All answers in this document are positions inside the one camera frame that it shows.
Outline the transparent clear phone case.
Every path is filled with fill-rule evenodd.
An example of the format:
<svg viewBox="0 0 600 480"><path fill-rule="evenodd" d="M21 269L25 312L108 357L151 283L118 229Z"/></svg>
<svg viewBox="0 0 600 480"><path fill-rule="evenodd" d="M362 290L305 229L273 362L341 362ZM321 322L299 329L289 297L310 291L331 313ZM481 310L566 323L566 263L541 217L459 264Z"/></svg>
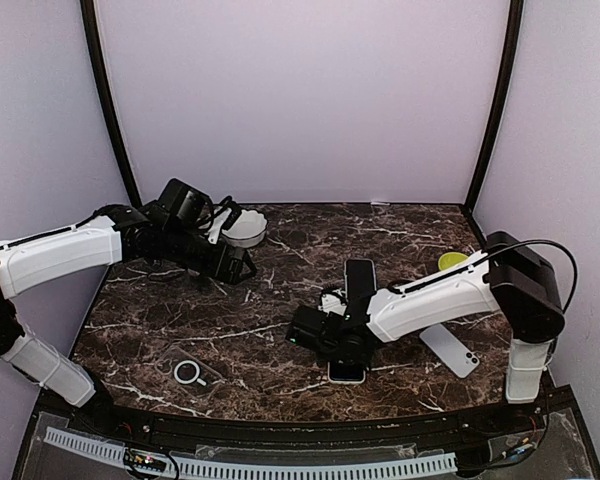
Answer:
<svg viewBox="0 0 600 480"><path fill-rule="evenodd" d="M209 396L226 383L220 372L179 346L170 346L154 368L169 386L194 398Z"/></svg>

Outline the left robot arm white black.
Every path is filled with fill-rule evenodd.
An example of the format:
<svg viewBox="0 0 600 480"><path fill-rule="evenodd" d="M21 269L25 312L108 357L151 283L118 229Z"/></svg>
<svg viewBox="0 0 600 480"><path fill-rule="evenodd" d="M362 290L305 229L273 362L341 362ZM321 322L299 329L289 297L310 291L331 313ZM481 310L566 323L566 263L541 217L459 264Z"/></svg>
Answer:
<svg viewBox="0 0 600 480"><path fill-rule="evenodd" d="M171 179L158 199L140 207L106 205L89 218L56 230L0 242L0 359L82 408L100 436L121 427L120 412L104 399L95 377L18 321L15 297L49 281L136 259L175 263L236 285L253 277L248 250L265 237L266 217L231 197L219 203Z"/></svg>

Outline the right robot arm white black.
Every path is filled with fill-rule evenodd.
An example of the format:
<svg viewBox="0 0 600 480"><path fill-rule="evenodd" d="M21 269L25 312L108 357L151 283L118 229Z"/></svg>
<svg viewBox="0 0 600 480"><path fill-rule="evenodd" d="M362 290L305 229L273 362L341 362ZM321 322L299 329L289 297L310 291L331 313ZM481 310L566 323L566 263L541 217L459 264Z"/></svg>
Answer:
<svg viewBox="0 0 600 480"><path fill-rule="evenodd" d="M317 307L299 306L286 338L342 367L344 382L365 378L376 350L413 332L480 313L501 313L511 328L505 400L490 413L501 434L529 416L540 390L550 346L565 327L569 298L561 298L552 264L505 231L456 265L380 288L370 259L348 259L344 286L325 289Z"/></svg>

